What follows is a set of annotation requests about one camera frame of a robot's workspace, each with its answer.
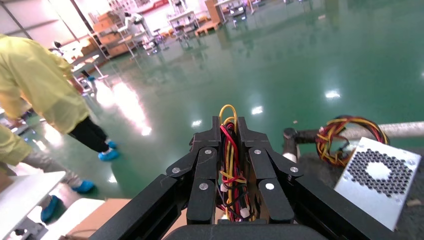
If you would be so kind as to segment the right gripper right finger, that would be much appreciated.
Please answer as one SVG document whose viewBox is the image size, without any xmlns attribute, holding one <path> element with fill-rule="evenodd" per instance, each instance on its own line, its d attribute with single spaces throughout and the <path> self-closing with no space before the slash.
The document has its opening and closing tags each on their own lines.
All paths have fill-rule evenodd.
<svg viewBox="0 0 424 240">
<path fill-rule="evenodd" d="M 236 128 L 240 164 L 255 218 L 268 224 L 292 223 L 295 213 L 284 188 L 303 175 L 301 167 L 274 151 L 265 133 L 250 130 L 244 117 L 238 117 Z"/>
</svg>

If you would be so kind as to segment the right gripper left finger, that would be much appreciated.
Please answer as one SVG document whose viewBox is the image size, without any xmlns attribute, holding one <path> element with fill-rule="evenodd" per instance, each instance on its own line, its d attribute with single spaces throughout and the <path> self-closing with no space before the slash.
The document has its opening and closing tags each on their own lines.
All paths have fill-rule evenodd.
<svg viewBox="0 0 424 240">
<path fill-rule="evenodd" d="M 166 169 L 177 180 L 177 199 L 186 207 L 189 225 L 215 222 L 219 150 L 222 148 L 220 122 L 212 117 L 212 127 L 193 135 L 190 151 Z"/>
</svg>

